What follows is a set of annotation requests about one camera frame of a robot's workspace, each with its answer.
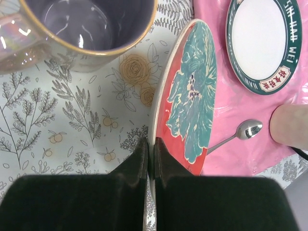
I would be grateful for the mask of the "red rim plate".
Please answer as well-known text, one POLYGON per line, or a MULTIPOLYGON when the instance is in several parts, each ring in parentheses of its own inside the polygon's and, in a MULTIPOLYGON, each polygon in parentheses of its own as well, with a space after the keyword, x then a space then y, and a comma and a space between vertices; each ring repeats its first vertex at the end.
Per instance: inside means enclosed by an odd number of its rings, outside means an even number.
POLYGON ((211 30, 204 21, 194 19, 178 35, 154 93, 148 131, 152 193, 156 138, 190 173, 201 174, 212 130, 217 77, 211 30))

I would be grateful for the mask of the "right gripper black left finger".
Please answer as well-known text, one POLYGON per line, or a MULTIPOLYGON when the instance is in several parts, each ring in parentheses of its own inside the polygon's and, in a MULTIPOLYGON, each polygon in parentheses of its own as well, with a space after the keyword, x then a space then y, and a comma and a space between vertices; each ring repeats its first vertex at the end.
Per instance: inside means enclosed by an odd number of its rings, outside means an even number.
POLYGON ((27 175, 0 205, 3 231, 141 231, 148 143, 109 174, 27 175))

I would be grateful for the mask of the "iridescent mug pink handle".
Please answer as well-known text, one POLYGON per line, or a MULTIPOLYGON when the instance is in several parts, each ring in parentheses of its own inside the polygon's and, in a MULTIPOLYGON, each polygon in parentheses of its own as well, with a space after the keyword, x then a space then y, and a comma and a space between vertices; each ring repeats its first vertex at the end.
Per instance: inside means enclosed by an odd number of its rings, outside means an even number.
POLYGON ((29 68, 45 59, 72 61, 93 72, 136 46, 149 32, 155 0, 21 0, 0 19, 0 71, 29 68))

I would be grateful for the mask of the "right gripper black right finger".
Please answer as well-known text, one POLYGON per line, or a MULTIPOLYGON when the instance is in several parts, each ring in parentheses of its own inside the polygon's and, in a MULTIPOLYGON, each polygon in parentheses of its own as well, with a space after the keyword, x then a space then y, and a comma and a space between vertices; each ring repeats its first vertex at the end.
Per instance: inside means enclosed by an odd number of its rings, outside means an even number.
POLYGON ((159 231, 296 231, 280 185, 268 178, 195 176, 157 138, 154 146, 159 231))

